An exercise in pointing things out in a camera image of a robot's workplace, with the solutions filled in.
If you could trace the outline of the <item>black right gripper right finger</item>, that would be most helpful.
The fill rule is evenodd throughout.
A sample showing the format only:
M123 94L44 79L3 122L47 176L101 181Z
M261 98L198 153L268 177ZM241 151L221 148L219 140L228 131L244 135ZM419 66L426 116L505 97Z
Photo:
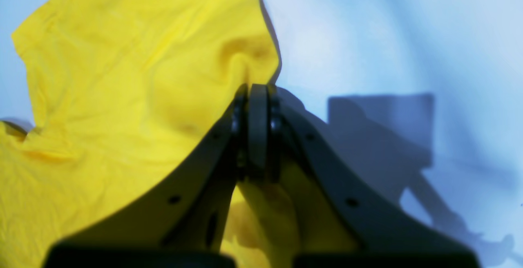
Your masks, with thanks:
M355 251L302 253L295 268L476 268L471 250L409 218L366 185L303 115L268 87L270 141L295 151Z

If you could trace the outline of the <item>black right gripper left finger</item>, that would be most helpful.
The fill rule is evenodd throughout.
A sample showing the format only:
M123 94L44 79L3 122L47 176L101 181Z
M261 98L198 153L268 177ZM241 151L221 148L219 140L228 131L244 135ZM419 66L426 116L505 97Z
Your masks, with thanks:
M237 182L270 179L270 90L241 85L183 162L106 219L52 246L45 268L233 268L220 255Z

